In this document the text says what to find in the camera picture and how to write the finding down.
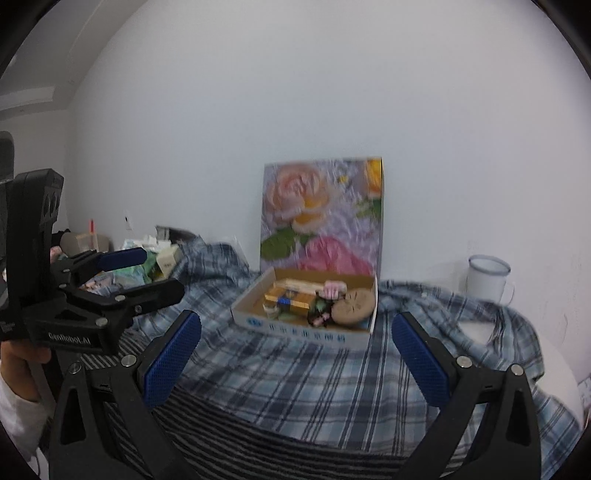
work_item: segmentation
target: white enamel mug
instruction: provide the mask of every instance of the white enamel mug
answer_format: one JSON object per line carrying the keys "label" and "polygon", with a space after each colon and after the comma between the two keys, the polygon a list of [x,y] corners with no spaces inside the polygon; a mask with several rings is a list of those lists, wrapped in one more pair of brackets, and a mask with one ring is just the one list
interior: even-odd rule
{"label": "white enamel mug", "polygon": [[[501,303],[511,266],[500,258],[488,255],[472,255],[468,263],[470,268],[466,279],[467,294],[477,299]],[[509,305],[515,296],[515,285],[510,285],[511,298],[505,305]]]}

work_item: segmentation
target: ceiling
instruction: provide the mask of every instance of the ceiling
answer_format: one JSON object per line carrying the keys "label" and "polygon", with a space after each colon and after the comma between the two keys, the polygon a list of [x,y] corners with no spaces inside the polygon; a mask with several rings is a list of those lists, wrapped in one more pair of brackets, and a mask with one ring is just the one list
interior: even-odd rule
{"label": "ceiling", "polygon": [[67,108],[109,39],[146,0],[61,0],[0,77],[0,120]]}

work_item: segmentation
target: white sleeve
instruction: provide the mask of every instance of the white sleeve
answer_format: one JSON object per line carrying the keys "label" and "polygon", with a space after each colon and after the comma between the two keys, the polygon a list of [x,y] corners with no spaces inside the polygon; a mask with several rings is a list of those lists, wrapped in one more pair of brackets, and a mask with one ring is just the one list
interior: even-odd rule
{"label": "white sleeve", "polygon": [[0,421],[27,462],[35,456],[46,420],[41,403],[17,396],[0,375]]}

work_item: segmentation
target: plaid blanket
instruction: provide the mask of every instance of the plaid blanket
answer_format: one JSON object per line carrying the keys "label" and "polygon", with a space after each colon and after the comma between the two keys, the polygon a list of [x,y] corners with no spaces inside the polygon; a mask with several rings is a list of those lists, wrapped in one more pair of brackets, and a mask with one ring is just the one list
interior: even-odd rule
{"label": "plaid blanket", "polygon": [[[581,431],[556,399],[535,386],[544,374],[531,324],[515,310],[421,284],[383,281],[378,318],[367,351],[349,351],[279,339],[234,324],[230,306],[252,283],[252,273],[225,244],[197,238],[182,246],[173,276],[186,285],[173,307],[136,319],[147,339],[160,336],[184,309],[202,321],[202,340],[179,385],[252,424],[282,436],[344,450],[408,457],[439,410],[429,407],[391,339],[390,322],[410,312],[429,335],[455,355],[478,365],[507,369],[521,364],[532,386],[542,448],[542,478],[564,462]],[[487,345],[475,343],[458,321],[492,322]],[[449,469],[457,468],[474,439],[484,406],[477,406]]]}

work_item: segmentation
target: floral painting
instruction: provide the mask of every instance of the floral painting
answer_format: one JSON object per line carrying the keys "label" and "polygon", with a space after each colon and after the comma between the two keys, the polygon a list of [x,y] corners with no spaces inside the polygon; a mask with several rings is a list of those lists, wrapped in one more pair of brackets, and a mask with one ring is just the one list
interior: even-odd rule
{"label": "floral painting", "polygon": [[382,239],[382,159],[265,167],[261,270],[374,275]]}

